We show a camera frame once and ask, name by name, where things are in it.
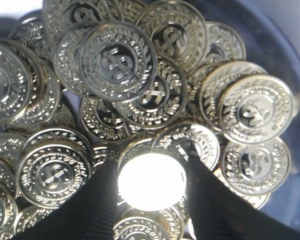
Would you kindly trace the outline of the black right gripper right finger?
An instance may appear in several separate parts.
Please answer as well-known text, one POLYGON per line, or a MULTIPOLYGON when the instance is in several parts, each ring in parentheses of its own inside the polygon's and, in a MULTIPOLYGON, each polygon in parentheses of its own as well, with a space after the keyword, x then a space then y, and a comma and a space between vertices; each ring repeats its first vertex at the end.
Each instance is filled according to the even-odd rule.
POLYGON ((226 187, 199 159, 188 157, 189 215, 198 240, 300 240, 300 232, 269 217, 226 187))

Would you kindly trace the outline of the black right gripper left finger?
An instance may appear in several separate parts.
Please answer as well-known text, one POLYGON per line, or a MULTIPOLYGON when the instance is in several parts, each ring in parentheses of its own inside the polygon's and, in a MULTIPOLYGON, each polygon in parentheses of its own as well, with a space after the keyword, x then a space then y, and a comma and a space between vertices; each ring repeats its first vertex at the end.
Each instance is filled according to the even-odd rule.
POLYGON ((112 240, 118 201, 118 164, 105 162, 69 200, 15 240, 112 240))

